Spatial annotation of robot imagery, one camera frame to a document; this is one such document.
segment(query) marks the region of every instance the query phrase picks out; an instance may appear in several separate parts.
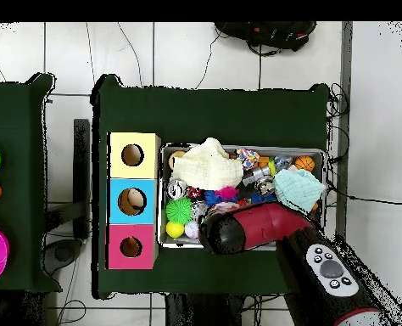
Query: yellow box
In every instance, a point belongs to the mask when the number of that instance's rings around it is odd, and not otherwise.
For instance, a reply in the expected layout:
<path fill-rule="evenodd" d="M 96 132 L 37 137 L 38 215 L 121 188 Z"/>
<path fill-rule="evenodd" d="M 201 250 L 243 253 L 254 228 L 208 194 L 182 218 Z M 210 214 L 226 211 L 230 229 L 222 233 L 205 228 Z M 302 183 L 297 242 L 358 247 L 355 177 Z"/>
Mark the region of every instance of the yellow box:
<path fill-rule="evenodd" d="M 110 176 L 155 179 L 158 172 L 160 139 L 140 132 L 110 133 Z"/>

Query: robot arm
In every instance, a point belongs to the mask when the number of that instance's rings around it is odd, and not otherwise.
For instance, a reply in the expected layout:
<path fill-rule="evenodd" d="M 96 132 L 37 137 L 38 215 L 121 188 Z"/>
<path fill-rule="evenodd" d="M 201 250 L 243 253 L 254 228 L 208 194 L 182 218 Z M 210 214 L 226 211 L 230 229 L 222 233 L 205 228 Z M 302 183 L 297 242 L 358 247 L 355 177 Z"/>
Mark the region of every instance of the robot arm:
<path fill-rule="evenodd" d="M 296 211 L 278 203 L 209 211 L 199 220 L 199 233 L 204 248 L 217 255 L 276 241 L 296 326 L 390 326 L 329 241 Z"/>

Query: light blue cloth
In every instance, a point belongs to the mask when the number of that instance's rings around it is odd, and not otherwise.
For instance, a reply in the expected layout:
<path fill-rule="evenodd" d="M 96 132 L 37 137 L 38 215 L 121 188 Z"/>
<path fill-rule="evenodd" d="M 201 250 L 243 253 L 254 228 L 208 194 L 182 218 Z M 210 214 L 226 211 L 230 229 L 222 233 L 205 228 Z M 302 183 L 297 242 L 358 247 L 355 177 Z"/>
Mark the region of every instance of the light blue cloth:
<path fill-rule="evenodd" d="M 277 198 L 285 205 L 301 212 L 310 212 L 326 186 L 304 169 L 281 170 L 274 177 Z"/>

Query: spiky green ball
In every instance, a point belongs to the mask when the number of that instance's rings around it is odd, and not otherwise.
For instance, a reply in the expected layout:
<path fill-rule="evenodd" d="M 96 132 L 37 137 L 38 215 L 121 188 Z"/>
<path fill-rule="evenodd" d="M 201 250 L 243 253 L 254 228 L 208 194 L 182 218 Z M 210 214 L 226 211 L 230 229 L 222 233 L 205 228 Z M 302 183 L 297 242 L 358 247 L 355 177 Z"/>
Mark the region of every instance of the spiky green ball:
<path fill-rule="evenodd" d="M 166 205 L 166 216 L 170 222 L 187 224 L 192 220 L 192 202 L 188 198 L 170 200 Z"/>

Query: stacked cube boxes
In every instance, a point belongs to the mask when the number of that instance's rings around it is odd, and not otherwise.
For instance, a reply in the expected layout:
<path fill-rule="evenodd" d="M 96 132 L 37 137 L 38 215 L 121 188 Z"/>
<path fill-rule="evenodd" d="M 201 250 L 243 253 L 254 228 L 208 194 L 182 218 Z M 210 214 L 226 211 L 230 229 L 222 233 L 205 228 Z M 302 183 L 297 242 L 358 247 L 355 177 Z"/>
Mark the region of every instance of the stacked cube boxes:
<path fill-rule="evenodd" d="M 152 133 L 111 132 L 109 141 L 109 238 L 106 239 L 105 252 L 108 269 L 152 269 L 159 252 L 156 206 L 160 139 Z M 127 146 L 133 145 L 141 156 L 135 165 L 127 165 L 123 152 Z M 123 196 L 128 197 L 127 189 L 135 189 L 143 196 L 143 208 L 136 215 L 127 215 L 120 209 L 119 201 Z M 123 240 L 133 238 L 139 244 L 139 251 L 135 256 L 127 256 L 121 244 Z"/>

